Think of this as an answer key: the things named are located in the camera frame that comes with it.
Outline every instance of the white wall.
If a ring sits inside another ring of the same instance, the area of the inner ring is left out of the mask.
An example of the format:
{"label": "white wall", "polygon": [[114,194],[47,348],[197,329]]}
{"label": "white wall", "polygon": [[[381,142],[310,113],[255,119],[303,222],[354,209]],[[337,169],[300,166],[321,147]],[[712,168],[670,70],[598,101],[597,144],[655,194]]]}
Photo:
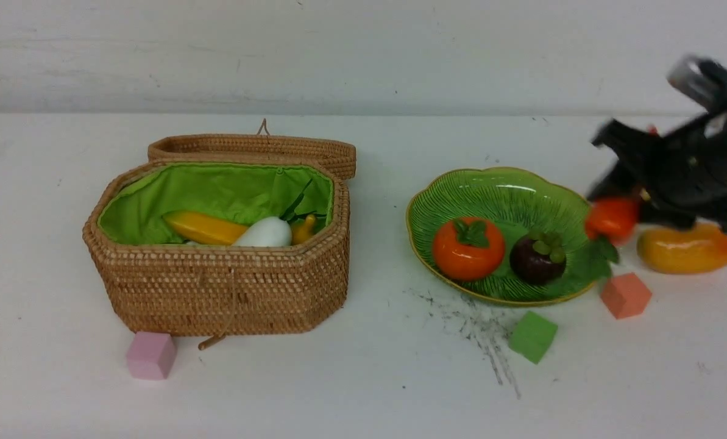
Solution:
{"label": "white wall", "polygon": [[0,111],[693,112],[727,0],[0,0]]}

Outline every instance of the dark purple mangosteen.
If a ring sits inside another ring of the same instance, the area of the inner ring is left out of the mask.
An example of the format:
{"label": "dark purple mangosteen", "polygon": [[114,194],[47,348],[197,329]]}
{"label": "dark purple mangosteen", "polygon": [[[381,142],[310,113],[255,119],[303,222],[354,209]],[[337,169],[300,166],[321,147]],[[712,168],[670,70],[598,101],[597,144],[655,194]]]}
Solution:
{"label": "dark purple mangosteen", "polygon": [[555,232],[531,231],[517,240],[510,252],[510,267],[523,282],[544,285],[566,270],[566,253]]}

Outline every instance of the wicker basket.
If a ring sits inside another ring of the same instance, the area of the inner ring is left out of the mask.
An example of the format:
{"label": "wicker basket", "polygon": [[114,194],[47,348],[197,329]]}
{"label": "wicker basket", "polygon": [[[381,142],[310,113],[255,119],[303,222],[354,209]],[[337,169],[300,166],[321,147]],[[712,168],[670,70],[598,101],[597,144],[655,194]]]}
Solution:
{"label": "wicker basket", "polygon": [[[350,201],[341,176],[355,174],[355,148],[297,137],[276,137],[278,141],[271,143],[274,137],[263,137],[168,137],[149,147],[149,163],[108,185],[84,225],[83,239],[113,310],[130,330],[218,339],[232,334],[299,333],[316,327],[342,306],[349,278]],[[335,172],[318,162],[319,154]],[[332,221],[303,244],[257,251],[184,244],[132,246],[110,240],[98,227],[106,205],[127,184],[171,162],[313,167],[333,181]]]}

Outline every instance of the silver metal part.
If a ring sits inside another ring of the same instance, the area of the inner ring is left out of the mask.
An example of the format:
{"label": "silver metal part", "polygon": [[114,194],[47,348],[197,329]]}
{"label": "silver metal part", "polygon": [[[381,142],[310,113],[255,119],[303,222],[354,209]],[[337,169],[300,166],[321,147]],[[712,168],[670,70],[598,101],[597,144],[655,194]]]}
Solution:
{"label": "silver metal part", "polygon": [[702,75],[698,64],[703,59],[695,55],[684,56],[667,76],[667,81],[675,89],[691,98],[698,105],[710,109],[715,104],[720,86]]}

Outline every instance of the orange persimmon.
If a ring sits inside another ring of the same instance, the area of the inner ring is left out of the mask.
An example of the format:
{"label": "orange persimmon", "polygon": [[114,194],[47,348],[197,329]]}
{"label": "orange persimmon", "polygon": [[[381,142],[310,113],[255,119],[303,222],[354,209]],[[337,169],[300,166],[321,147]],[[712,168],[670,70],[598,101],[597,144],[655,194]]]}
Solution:
{"label": "orange persimmon", "polygon": [[590,239],[604,236],[619,246],[628,241],[638,221],[639,203],[635,198],[603,198],[594,203],[586,217],[586,234]]}
{"label": "orange persimmon", "polygon": [[727,266],[727,234],[712,223],[687,231],[654,227],[639,236],[637,254],[659,273],[708,273]]}
{"label": "orange persimmon", "polygon": [[502,232],[488,219],[461,217],[439,228],[431,250],[445,276],[470,282],[496,271],[505,258],[506,246]]}

